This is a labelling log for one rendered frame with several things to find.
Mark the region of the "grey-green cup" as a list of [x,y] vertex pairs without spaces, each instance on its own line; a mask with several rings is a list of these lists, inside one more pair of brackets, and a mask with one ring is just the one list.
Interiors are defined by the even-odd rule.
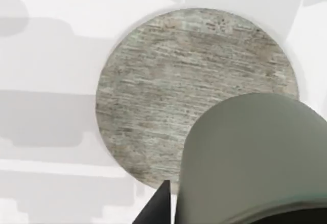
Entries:
[[175,224],[327,224],[327,121],[276,94],[210,108],[185,140]]

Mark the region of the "round grey wooden coaster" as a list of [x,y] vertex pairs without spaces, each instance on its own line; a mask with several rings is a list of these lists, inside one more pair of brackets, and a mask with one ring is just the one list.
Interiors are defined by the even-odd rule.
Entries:
[[153,188],[169,180],[176,192],[192,125],[220,101],[247,93],[298,99],[282,48],[236,14],[181,9],[141,24],[115,47],[100,74],[96,119],[120,166]]

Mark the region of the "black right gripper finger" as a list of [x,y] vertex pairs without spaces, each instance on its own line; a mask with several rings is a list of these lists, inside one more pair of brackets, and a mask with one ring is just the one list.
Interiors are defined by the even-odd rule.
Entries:
[[132,224],[171,224],[171,186],[164,180]]

